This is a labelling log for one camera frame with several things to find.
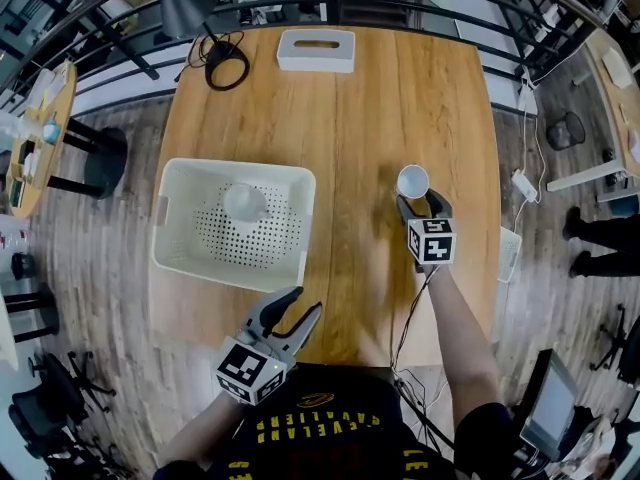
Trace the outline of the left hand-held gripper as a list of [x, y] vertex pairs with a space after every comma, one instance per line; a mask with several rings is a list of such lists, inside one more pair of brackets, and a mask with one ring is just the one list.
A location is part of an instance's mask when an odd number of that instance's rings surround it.
[[226, 337], [215, 370], [220, 387], [243, 404], [257, 406], [281, 387], [322, 315], [311, 306], [286, 333], [272, 333], [304, 289], [287, 287], [267, 294], [249, 312], [247, 325]]

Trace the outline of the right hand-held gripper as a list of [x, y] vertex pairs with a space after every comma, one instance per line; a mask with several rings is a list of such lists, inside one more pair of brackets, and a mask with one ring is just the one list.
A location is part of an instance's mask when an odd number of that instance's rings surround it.
[[[425, 194], [432, 217], [452, 217], [451, 204], [437, 191]], [[452, 218], [424, 218], [414, 212], [408, 200], [396, 196], [396, 207], [403, 226], [407, 226], [407, 247], [414, 259], [414, 270], [424, 273], [430, 266], [448, 265], [454, 261], [456, 228]]]

